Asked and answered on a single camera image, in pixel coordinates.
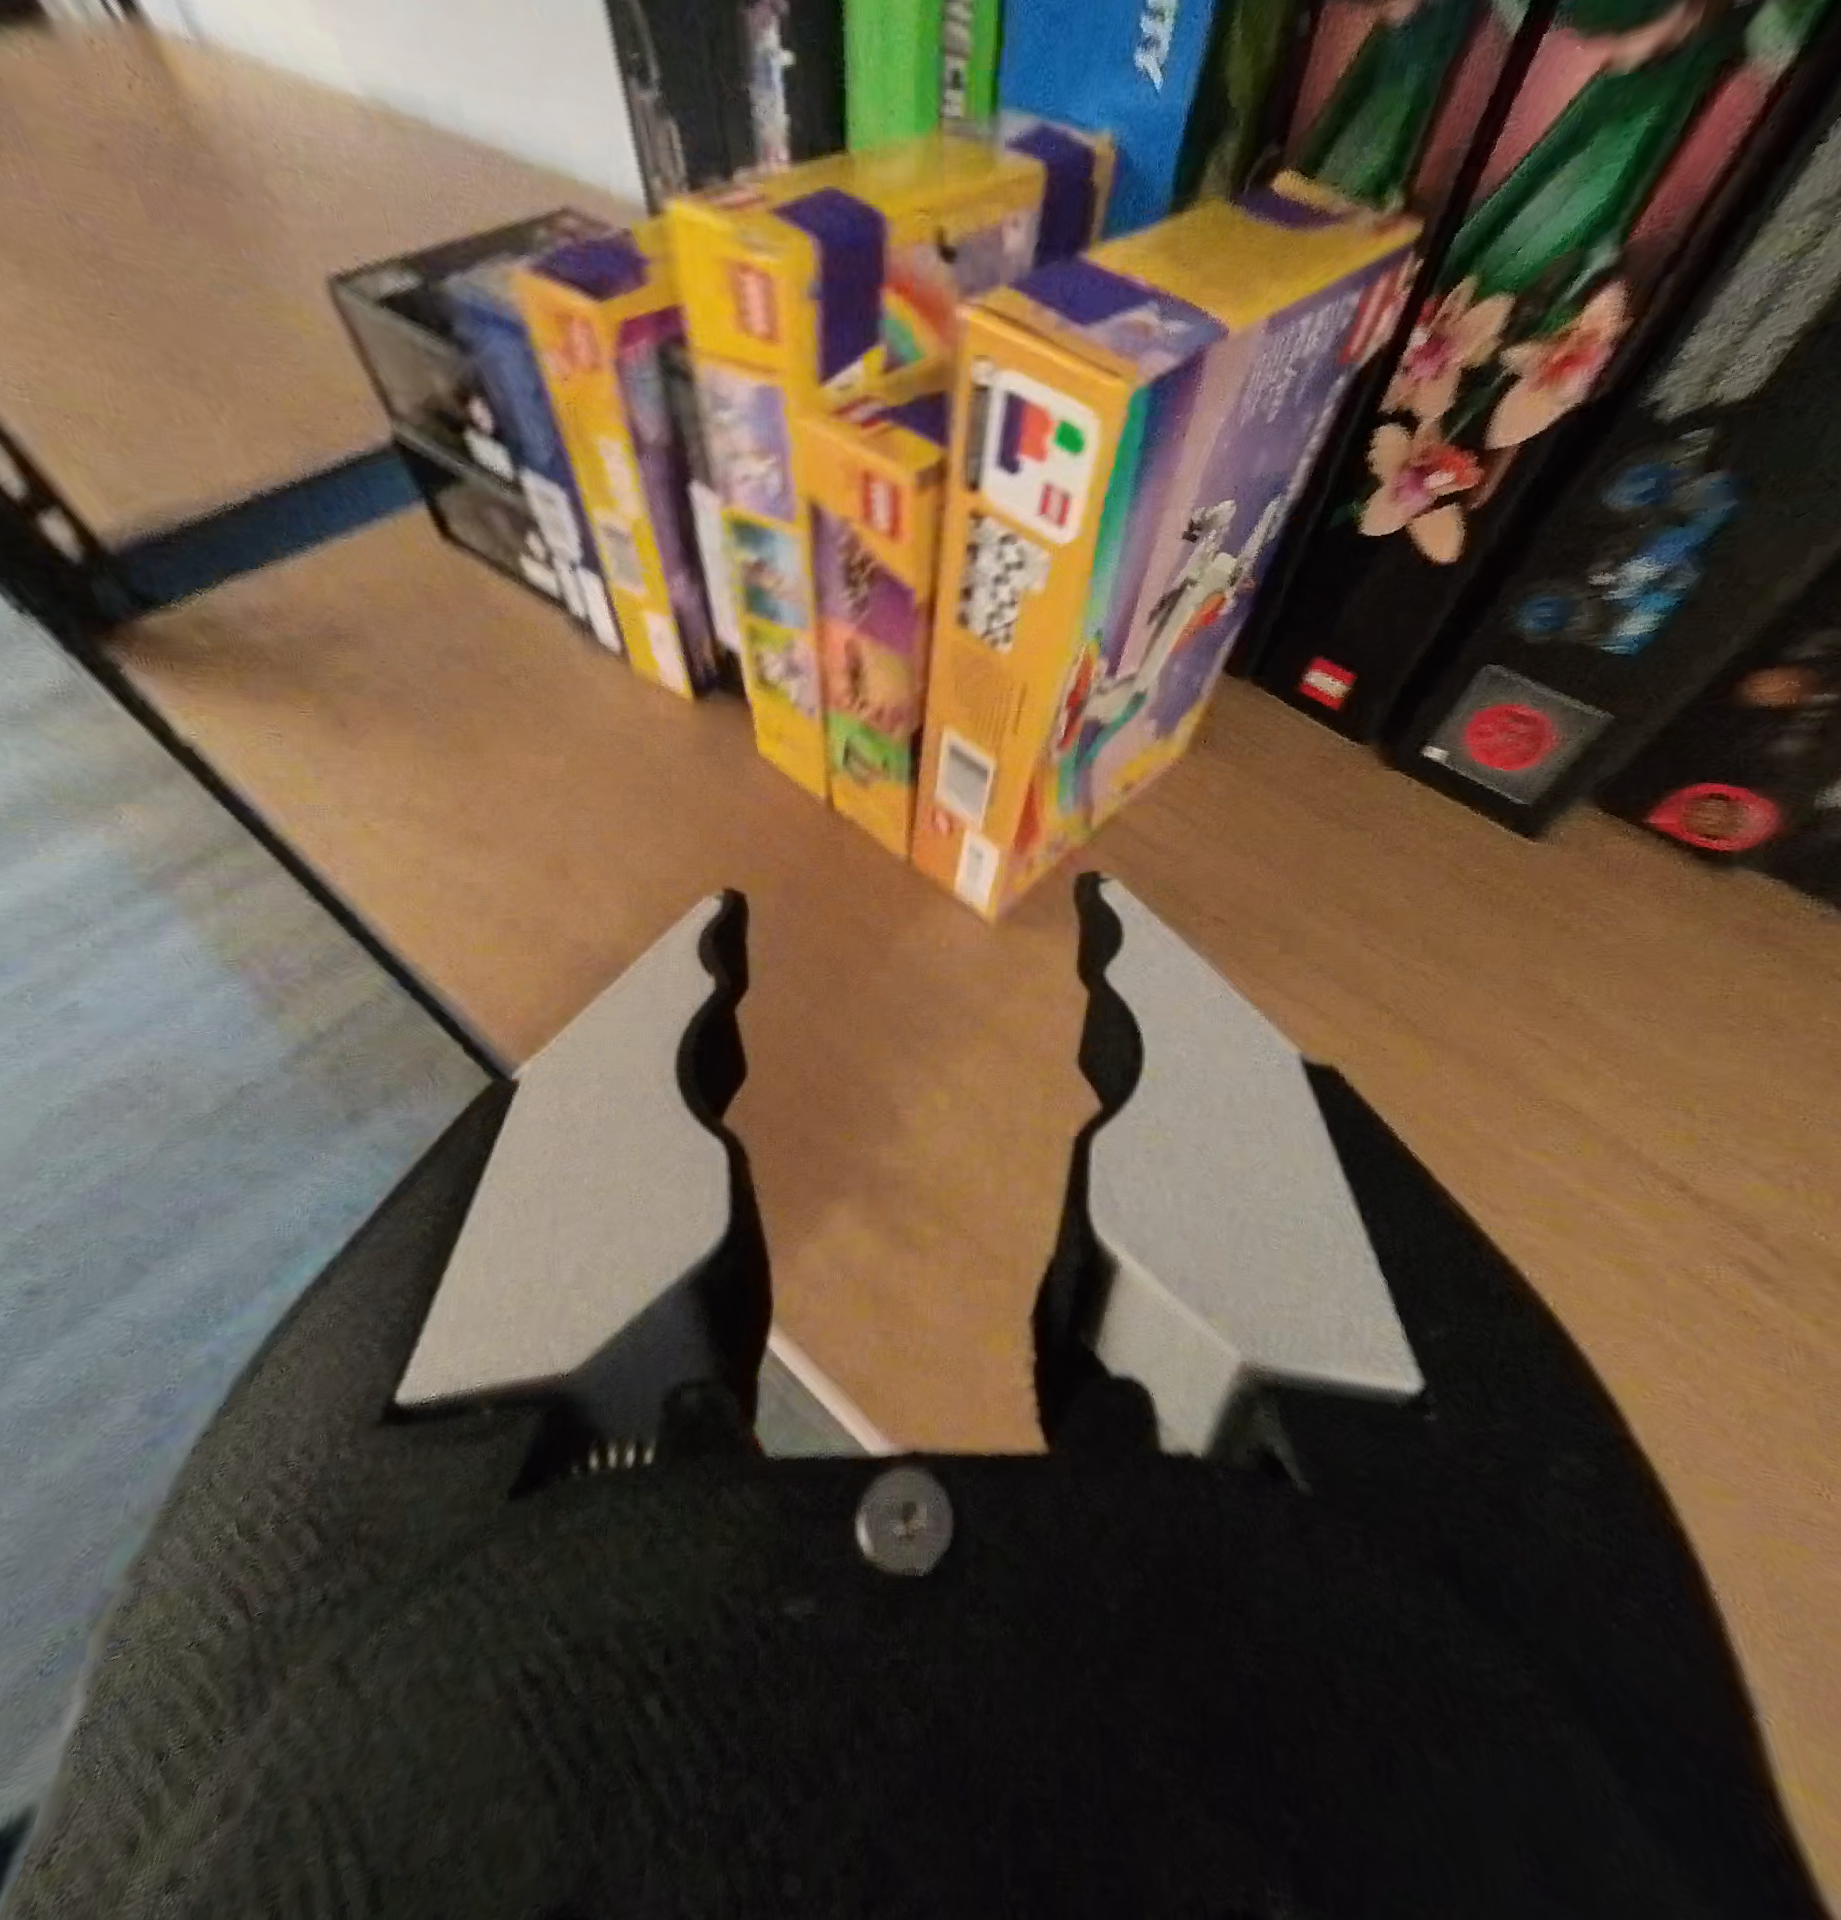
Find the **dark foliage toy box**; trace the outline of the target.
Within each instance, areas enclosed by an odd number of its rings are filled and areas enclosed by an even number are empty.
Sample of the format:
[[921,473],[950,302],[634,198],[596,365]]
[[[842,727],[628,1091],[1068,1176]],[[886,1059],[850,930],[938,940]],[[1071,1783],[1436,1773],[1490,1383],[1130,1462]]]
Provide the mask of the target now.
[[1212,62],[1212,148],[1196,198],[1238,198],[1287,148],[1322,5],[1224,5]]

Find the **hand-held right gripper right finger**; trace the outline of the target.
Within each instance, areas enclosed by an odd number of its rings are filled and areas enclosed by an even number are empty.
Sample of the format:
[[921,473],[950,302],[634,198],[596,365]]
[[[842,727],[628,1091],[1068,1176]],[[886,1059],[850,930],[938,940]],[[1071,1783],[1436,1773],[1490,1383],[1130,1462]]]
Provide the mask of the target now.
[[1077,875],[1077,1130],[1034,1295],[1052,1449],[1140,1429],[1215,1458],[1271,1389],[1412,1407],[1412,1352],[1318,1082],[1125,881]]

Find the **black toy box red print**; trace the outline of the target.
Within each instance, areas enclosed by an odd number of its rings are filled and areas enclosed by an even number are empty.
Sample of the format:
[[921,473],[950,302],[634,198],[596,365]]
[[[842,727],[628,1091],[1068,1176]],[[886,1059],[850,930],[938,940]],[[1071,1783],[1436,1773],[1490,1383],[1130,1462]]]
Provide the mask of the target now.
[[1841,912],[1841,581],[1704,683],[1598,806]]

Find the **purple toy box yellow lid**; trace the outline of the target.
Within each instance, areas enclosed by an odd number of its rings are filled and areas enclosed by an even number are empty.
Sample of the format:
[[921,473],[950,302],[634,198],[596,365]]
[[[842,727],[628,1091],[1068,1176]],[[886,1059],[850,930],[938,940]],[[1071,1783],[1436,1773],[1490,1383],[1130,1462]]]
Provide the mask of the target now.
[[694,702],[726,683],[697,506],[694,358],[660,217],[579,233],[518,274],[630,670]]

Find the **blue toy box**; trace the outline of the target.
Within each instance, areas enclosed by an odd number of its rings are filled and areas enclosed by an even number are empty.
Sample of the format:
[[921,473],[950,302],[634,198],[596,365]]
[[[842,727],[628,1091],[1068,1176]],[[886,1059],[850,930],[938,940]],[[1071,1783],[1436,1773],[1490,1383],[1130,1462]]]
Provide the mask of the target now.
[[1171,212],[1215,28],[1220,5],[1001,5],[1001,108],[1112,139],[1105,237]]

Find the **blue rack beam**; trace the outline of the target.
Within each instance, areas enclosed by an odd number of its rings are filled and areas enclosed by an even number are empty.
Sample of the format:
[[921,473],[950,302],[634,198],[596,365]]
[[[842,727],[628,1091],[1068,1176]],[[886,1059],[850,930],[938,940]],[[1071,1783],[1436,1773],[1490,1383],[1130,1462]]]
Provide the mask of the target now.
[[110,555],[117,610],[167,611],[253,572],[308,557],[421,506],[396,442],[249,491],[208,516],[140,535]]

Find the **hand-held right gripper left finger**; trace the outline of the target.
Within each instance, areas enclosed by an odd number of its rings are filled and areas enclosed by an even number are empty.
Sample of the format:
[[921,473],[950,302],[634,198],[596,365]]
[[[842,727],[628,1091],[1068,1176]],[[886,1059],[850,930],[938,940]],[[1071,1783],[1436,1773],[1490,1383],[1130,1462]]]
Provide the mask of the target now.
[[396,1383],[399,1414],[757,1410],[767,1246],[730,1130],[747,903],[713,891],[525,1061]]

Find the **black toy box red wheel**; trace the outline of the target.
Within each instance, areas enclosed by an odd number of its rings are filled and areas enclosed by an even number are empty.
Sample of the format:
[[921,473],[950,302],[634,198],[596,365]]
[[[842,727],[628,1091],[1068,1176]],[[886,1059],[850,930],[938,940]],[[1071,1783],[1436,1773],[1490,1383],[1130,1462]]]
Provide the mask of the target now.
[[1841,83],[1484,599],[1388,766],[1521,837],[1841,561]]

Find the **green toy box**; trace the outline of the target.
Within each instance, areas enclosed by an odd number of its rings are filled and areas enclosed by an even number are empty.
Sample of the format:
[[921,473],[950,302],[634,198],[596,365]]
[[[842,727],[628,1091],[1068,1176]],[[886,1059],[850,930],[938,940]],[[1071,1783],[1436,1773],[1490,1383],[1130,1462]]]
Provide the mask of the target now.
[[1001,5],[842,5],[845,151],[993,123],[997,59]]

